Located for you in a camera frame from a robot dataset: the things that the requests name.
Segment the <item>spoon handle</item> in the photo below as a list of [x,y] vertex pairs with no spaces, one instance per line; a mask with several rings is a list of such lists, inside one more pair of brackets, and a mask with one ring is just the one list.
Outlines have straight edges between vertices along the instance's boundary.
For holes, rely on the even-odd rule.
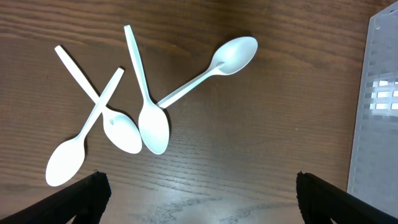
[[97,92],[95,92],[93,86],[91,86],[91,84],[87,80],[86,76],[83,74],[83,72],[77,66],[77,64],[73,61],[71,56],[69,56],[69,54],[65,51],[65,49],[63,49],[63,47],[60,45],[56,46],[55,51],[58,54],[58,56],[60,57],[63,64],[68,69],[68,71],[75,78],[77,83],[79,83],[79,85],[84,89],[84,91],[94,101],[94,103],[97,103],[98,99],[100,97],[98,96]]
[[141,89],[144,102],[152,101],[149,97],[149,90],[147,86],[147,81],[145,79],[144,67],[142,66],[141,56],[139,55],[137,42],[134,38],[134,34],[132,33],[130,25],[124,26],[124,33],[126,35],[127,46],[129,48],[132,66],[134,67],[134,71],[136,72],[139,88]]
[[112,76],[109,83],[106,85],[104,91],[102,92],[101,96],[97,104],[95,104],[93,111],[89,115],[85,125],[81,129],[78,138],[86,138],[86,135],[90,131],[91,127],[93,127],[95,121],[98,119],[102,111],[105,109],[106,104],[108,103],[109,99],[111,98],[114,90],[116,89],[117,85],[119,84],[120,79],[122,78],[124,70],[122,68],[118,68],[114,75]]
[[202,74],[195,77],[193,80],[187,82],[180,88],[174,90],[168,96],[163,98],[163,100],[160,100],[157,103],[157,106],[162,109],[166,109],[168,106],[170,106],[172,103],[176,102],[179,98],[181,98],[182,96],[187,94],[189,91],[191,91],[197,85],[199,85],[201,82],[205,81],[208,77],[219,73],[220,72],[219,68],[221,68],[223,65],[224,65],[224,63],[221,63],[211,70],[206,70]]

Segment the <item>plastic spoon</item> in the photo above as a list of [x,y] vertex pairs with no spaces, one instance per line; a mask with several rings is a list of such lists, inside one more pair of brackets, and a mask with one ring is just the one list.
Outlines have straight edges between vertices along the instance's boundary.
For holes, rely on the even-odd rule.
[[79,170],[85,159],[85,138],[88,131],[105,109],[106,104],[116,89],[124,70],[118,68],[102,92],[97,104],[78,136],[59,145],[51,155],[45,170],[47,183],[56,187],[70,180]]
[[126,34],[132,65],[144,99],[144,105],[138,118],[141,137],[148,149],[159,155],[166,150],[169,143],[169,122],[163,110],[156,106],[149,96],[144,67],[142,66],[138,46],[131,27],[124,26],[124,33]]
[[[62,46],[57,46],[55,51],[87,95],[94,101],[94,103],[97,103],[99,99],[97,92],[95,92],[83,72],[81,72],[68,53]],[[127,115],[111,110],[108,107],[102,111],[102,115],[104,118],[103,126],[105,134],[115,146],[132,154],[141,151],[142,141],[138,128]]]
[[160,100],[165,109],[212,75],[232,75],[244,68],[256,54],[258,43],[253,37],[239,37],[222,45],[214,54],[209,68],[201,75]]

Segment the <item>wood grain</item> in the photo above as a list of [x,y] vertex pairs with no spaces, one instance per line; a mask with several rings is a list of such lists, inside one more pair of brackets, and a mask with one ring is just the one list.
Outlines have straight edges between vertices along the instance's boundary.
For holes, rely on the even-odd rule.
[[[102,223],[302,223],[297,172],[346,189],[368,22],[392,2],[0,0],[0,218],[98,169],[113,191]],[[165,154],[122,152],[100,118],[80,171],[49,187],[51,153],[93,107],[54,47],[99,91],[125,67],[109,104],[137,121],[126,24],[158,101],[227,40],[252,35],[259,50],[241,72],[212,77],[167,109]]]

